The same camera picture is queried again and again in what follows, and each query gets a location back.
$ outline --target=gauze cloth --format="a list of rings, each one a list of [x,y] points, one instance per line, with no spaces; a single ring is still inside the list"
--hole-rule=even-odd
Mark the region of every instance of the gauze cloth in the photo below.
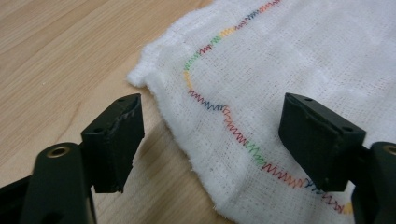
[[[147,45],[147,86],[215,209],[239,223],[353,223],[282,145],[286,92],[396,141],[396,1],[217,0]]]

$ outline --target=wooden table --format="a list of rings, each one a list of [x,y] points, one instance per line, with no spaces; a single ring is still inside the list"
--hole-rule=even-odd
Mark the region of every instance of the wooden table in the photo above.
[[[228,223],[147,89],[125,81],[141,49],[209,0],[2,0],[0,187],[80,132],[115,99],[142,94],[146,137],[124,193],[94,194],[99,223]]]

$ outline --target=red thread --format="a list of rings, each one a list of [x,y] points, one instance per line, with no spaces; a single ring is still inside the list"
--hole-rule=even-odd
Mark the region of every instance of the red thread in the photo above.
[[[267,173],[271,174],[273,176],[278,176],[278,179],[282,179],[284,182],[286,182],[289,186],[293,187],[294,189],[297,188],[302,188],[303,184],[307,179],[295,179],[291,175],[288,174],[288,172],[282,172],[277,170],[277,166],[274,166],[271,163],[267,163],[262,167],[262,171],[266,171]]]
[[[244,135],[239,132],[238,128],[235,127],[235,125],[233,125],[233,120],[231,119],[231,111],[228,109],[228,106],[226,106],[223,109],[223,115],[224,117],[226,117],[226,119],[224,120],[224,122],[227,123],[227,128],[228,130],[235,135],[236,141],[238,141],[239,143],[241,143],[243,146],[245,146],[245,144],[247,143],[247,139],[246,137],[244,137]]]
[[[198,102],[201,104],[204,103],[204,97],[202,97],[200,94],[196,93],[195,91],[189,90],[189,93],[191,94],[192,97],[194,97]]]
[[[202,49],[199,49],[198,50],[199,55],[203,55],[203,54],[207,53],[208,51],[210,51],[212,49],[212,47],[213,46],[211,44],[208,44],[208,45],[204,46]]]
[[[327,201],[326,204],[334,205],[333,209],[335,211],[337,211],[339,214],[343,213],[343,210],[344,210],[345,206],[344,205],[338,205],[337,200],[332,200],[332,195],[330,193],[324,193],[322,195],[322,200],[325,200],[325,199],[329,199],[329,201]]]

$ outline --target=white fabric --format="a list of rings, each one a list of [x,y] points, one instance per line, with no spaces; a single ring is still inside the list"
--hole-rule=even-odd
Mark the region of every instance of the white fabric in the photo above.
[[[218,0],[146,46],[128,80],[155,95],[220,214],[353,222],[353,186],[315,189],[277,129],[292,92],[363,128],[366,147],[395,142],[395,11],[394,0]]]

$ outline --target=screw hole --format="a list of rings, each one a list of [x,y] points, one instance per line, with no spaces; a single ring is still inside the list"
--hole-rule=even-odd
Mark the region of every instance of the screw hole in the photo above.
[[[58,158],[67,154],[70,151],[69,147],[56,147],[47,153],[47,157],[49,158]]]
[[[388,153],[390,153],[390,154],[396,156],[396,146],[384,146],[384,149],[385,149]]]
[[[342,129],[346,132],[353,132],[353,129],[349,127],[342,127]]]
[[[93,130],[94,133],[101,133],[103,131],[103,128],[95,128]]]

